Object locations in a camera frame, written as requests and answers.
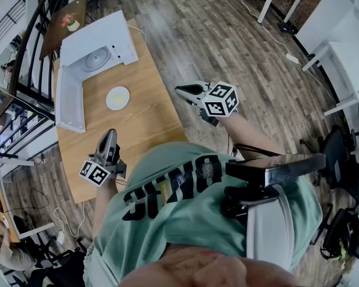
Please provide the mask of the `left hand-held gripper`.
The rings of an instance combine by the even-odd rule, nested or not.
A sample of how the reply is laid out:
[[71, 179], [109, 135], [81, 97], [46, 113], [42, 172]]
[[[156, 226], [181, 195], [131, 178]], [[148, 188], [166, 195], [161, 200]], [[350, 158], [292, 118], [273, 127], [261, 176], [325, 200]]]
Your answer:
[[96, 152], [89, 154], [79, 172], [79, 176], [91, 184], [101, 187], [111, 176], [126, 178], [127, 165], [120, 159], [117, 132], [109, 129], [100, 138]]

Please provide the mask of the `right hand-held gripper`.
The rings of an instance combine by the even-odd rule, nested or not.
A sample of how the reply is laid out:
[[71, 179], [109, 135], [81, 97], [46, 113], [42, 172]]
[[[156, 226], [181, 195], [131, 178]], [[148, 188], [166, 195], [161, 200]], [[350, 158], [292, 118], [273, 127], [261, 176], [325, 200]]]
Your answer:
[[189, 104], [202, 104], [201, 118], [216, 127], [217, 118], [229, 117], [238, 107], [236, 87], [219, 81], [209, 90], [210, 83], [195, 81], [175, 87], [176, 94]]

